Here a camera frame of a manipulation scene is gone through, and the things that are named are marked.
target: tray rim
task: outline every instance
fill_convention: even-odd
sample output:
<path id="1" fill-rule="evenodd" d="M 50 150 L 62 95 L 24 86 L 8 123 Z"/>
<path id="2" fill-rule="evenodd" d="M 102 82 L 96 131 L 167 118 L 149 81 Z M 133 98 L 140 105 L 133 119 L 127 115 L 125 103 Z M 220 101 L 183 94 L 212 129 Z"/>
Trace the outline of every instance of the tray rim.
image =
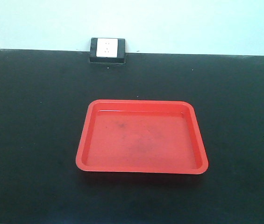
<path id="1" fill-rule="evenodd" d="M 91 114 L 93 108 L 96 104 L 99 103 L 131 103 L 131 104 L 175 104 L 175 105 L 184 105 L 190 110 L 190 117 L 192 121 L 192 125 L 194 127 L 194 133 L 196 136 L 196 140 L 198 143 L 198 150 L 202 159 L 202 165 L 199 168 L 195 169 L 183 169 L 182 172 L 177 172 L 174 168 L 152 168 L 152 167 L 102 167 L 102 166 L 88 166 L 84 164 L 81 160 L 84 144 L 86 141 L 86 137 L 89 131 L 89 124 L 91 121 Z M 137 173 L 168 173 L 168 174 L 202 174 L 208 169 L 208 159 L 207 154 L 204 148 L 204 144 L 202 141 L 202 137 L 200 134 L 199 126 L 197 123 L 196 115 L 194 112 L 194 108 L 191 104 L 185 101 L 165 101 L 165 100 L 122 100 L 122 99 L 97 99 L 91 102 L 88 106 L 86 118 L 80 138 L 80 142 L 78 145 L 78 151 L 76 155 L 76 165 L 79 169 L 83 171 L 93 171 L 93 172 L 137 172 Z"/>

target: black countertop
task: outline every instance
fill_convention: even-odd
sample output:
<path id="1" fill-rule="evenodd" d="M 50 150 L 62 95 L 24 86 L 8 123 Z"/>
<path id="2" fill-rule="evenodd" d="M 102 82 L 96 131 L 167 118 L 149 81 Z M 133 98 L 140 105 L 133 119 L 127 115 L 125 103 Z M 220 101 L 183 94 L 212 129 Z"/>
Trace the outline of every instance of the black countertop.
<path id="1" fill-rule="evenodd" d="M 0 51 L 0 223 L 264 223 L 264 56 Z M 192 104 L 202 175 L 89 173 L 75 156 L 90 102 Z"/>

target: wall socket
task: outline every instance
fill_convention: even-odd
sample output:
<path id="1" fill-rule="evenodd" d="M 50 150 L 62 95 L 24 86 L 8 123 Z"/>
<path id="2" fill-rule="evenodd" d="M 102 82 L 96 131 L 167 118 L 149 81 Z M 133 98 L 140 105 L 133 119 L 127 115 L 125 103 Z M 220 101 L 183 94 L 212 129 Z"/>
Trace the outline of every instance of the wall socket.
<path id="1" fill-rule="evenodd" d="M 117 57 L 118 39 L 98 38 L 96 56 L 97 57 Z"/>
<path id="2" fill-rule="evenodd" d="M 91 63 L 125 63 L 126 40 L 121 38 L 91 38 Z"/>

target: tray bottom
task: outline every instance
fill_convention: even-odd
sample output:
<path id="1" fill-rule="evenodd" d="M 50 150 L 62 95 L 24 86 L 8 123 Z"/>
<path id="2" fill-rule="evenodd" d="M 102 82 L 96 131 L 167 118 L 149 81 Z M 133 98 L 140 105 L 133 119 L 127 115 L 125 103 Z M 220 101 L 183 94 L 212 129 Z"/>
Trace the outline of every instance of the tray bottom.
<path id="1" fill-rule="evenodd" d="M 97 111 L 83 163 L 94 167 L 198 168 L 181 112 Z"/>

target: red plastic tray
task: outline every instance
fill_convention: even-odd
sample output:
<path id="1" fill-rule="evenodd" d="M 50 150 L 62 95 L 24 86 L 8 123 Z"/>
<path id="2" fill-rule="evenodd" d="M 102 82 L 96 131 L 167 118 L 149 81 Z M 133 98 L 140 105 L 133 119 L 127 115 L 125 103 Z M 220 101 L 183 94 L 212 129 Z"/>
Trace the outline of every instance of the red plastic tray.
<path id="1" fill-rule="evenodd" d="M 93 101 L 76 164 L 85 171 L 201 174 L 207 155 L 193 107 L 181 101 Z"/>

